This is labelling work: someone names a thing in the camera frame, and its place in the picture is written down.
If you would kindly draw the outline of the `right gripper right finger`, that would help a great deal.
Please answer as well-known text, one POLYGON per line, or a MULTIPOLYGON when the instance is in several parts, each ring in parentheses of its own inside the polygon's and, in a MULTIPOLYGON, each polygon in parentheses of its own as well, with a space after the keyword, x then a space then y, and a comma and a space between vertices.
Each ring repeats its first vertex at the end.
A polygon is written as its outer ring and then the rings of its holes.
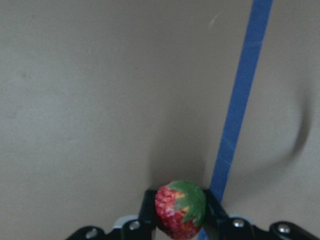
POLYGON ((211 190, 203 191, 206 197, 206 212, 203 231, 205 240, 222 240, 225 234, 225 223, 229 216, 211 190))

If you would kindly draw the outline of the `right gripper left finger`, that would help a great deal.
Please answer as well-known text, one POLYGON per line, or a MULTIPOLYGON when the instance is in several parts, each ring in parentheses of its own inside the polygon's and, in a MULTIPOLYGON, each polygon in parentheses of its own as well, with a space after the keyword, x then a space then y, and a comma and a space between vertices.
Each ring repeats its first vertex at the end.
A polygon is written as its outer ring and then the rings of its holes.
POLYGON ((156 190, 146 190, 140 206, 138 221, 141 240, 153 240, 157 228, 157 213, 155 210, 156 190))

